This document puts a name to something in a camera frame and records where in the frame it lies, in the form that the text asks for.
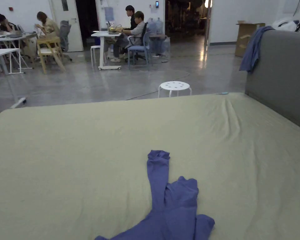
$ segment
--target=wall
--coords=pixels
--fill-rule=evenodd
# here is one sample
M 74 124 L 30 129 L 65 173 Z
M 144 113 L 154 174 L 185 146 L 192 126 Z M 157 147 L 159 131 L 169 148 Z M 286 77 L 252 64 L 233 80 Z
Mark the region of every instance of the wall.
M 210 25 L 210 43 L 235 42 L 238 20 L 271 24 L 281 0 L 214 0 Z
M 130 26 L 130 17 L 127 17 L 125 8 L 127 5 L 132 5 L 135 11 L 141 11 L 145 14 L 145 21 L 150 17 L 153 19 L 158 19 L 160 17 L 161 21 L 164 20 L 164 4 L 165 0 L 159 0 L 159 8 L 155 9 L 155 13 L 151 13 L 149 5 L 155 6 L 155 0 L 96 0 L 98 7 L 98 17 L 99 23 L 102 28 L 106 26 L 105 11 L 103 7 L 112 7 L 114 11 L 114 21 L 115 24 L 121 24 L 124 27 Z
M 9 7 L 13 7 L 14 11 L 9 11 Z M 10 22 L 20 24 L 25 31 L 34 31 L 34 24 L 39 23 L 39 11 L 52 18 L 48 0 L 0 0 L 0 13 Z
M 293 16 L 293 14 L 283 13 L 283 7 L 284 7 L 284 4 L 285 4 L 285 1 L 286 0 L 281 0 L 280 1 L 280 4 L 278 6 L 277 20 L 282 19 L 284 17 L 292 17 Z M 298 9 L 297 9 L 297 12 L 296 12 L 296 14 L 294 15 L 293 18 L 294 19 L 300 19 L 300 3 L 299 3 L 299 6 L 298 6 Z

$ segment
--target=electrical cable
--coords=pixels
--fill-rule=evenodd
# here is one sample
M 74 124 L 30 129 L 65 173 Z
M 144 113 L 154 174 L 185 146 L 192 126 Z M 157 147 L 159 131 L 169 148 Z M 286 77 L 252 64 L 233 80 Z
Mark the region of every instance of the electrical cable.
M 155 70 L 141 71 L 140 69 L 134 69 L 134 70 L 139 70 L 140 72 L 150 72 L 150 71 L 155 71 Z M 175 78 L 173 81 L 178 80 L 178 79 L 181 79 L 181 78 L 186 78 L 186 77 L 190 76 L 190 72 L 187 72 L 187 71 L 185 71 L 185 70 L 175 70 L 175 69 L 170 69 L 170 68 L 168 68 L 168 70 L 179 71 L 179 72 L 186 72 L 186 73 L 187 73 L 186 76 L 182 76 L 182 77 Z M 132 100 L 132 99 L 135 99 L 135 98 L 138 98 L 138 97 L 143 97 L 143 96 L 146 96 L 146 95 L 150 95 L 150 94 L 152 94 L 152 93 L 157 93 L 157 92 L 159 92 L 159 90 L 154 91 L 154 92 L 149 92 L 149 93 L 146 93 L 146 94 L 142 94 L 142 95 L 139 95 L 139 96 L 135 96 L 135 97 L 126 99 L 126 101 Z

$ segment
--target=purple cloth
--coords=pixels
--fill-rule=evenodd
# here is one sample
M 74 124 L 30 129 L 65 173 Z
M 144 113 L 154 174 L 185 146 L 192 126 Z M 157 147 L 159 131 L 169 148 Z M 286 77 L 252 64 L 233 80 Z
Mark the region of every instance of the purple cloth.
M 247 45 L 247 49 L 244 53 L 239 71 L 247 71 L 249 73 L 253 72 L 254 67 L 256 66 L 260 58 L 262 36 L 266 31 L 269 30 L 274 29 L 271 26 L 266 26 L 260 27 L 254 32 Z
M 152 150 L 147 170 L 152 192 L 152 210 L 139 224 L 113 240 L 207 240 L 214 219 L 197 213 L 199 189 L 195 179 L 179 177 L 168 183 L 169 153 Z M 106 240 L 98 236 L 95 240 Z

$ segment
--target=upholstered headboard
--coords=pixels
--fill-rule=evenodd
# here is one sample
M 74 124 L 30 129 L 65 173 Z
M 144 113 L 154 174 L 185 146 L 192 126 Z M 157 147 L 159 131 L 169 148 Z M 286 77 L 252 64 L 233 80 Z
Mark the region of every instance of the upholstered headboard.
M 300 126 L 300 32 L 264 34 L 246 94 Z

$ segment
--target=white stool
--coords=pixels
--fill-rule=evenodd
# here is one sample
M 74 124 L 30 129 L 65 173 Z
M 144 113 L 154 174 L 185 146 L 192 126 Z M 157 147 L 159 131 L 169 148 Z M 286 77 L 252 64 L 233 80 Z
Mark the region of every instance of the white stool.
M 90 49 L 92 67 L 93 67 L 92 50 L 93 50 L 94 64 L 96 64 L 96 48 L 100 48 L 100 46 L 97 46 L 97 45 L 91 46 L 91 49 Z M 103 54 L 103 58 L 104 58 L 104 63 L 106 64 L 107 63 L 107 57 L 106 57 L 105 53 Z
M 158 97 L 160 97 L 160 88 L 170 91 L 169 97 L 171 97 L 172 91 L 177 91 L 177 96 L 179 96 L 179 91 L 186 90 L 186 89 L 190 89 L 190 95 L 192 95 L 192 89 L 190 88 L 190 85 L 185 82 L 171 81 L 171 82 L 161 83 L 159 86 Z

